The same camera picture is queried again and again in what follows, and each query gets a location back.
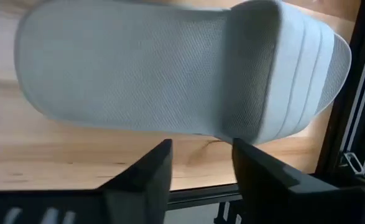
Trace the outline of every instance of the textured footbed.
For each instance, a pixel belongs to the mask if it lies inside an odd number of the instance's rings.
[[[308,125],[350,63],[327,25],[276,1],[47,1],[21,20],[15,44],[25,97],[50,118],[252,144]]]

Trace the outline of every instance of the wooden surface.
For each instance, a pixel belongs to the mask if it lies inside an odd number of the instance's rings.
[[[230,7],[239,1],[171,2]],[[298,7],[349,40],[358,0],[289,2],[309,8]],[[214,138],[79,128],[51,121],[33,109],[19,91],[12,56],[17,22],[34,4],[35,0],[0,0],[0,189],[94,188],[120,173],[165,138],[174,140],[172,189],[235,181],[231,146]],[[330,108],[302,132],[259,147],[300,170],[313,172],[329,115]]]

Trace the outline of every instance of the light wood table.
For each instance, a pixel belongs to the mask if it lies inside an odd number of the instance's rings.
[[[208,136],[79,128],[51,121],[24,99],[13,66],[16,25],[36,0],[0,0],[0,189],[90,189],[131,165],[165,138],[174,145],[172,189],[235,182],[231,146]],[[234,0],[168,1],[230,7]],[[289,0],[349,40],[358,0]],[[315,170],[330,108],[291,137],[260,145],[304,172]]]

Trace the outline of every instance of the black metal frame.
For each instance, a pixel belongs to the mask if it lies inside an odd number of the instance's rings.
[[[314,176],[363,184],[365,183],[365,0],[362,0],[359,8],[350,47],[351,70],[333,104]],[[352,175],[356,175],[354,180],[346,179]],[[237,189],[237,184],[231,184],[171,191],[169,210],[238,200],[241,196]]]

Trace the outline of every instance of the slide sandal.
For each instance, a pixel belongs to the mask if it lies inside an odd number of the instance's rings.
[[[15,44],[21,89],[49,118],[250,144],[305,128],[350,64],[326,24],[264,0],[231,9],[45,1]]]

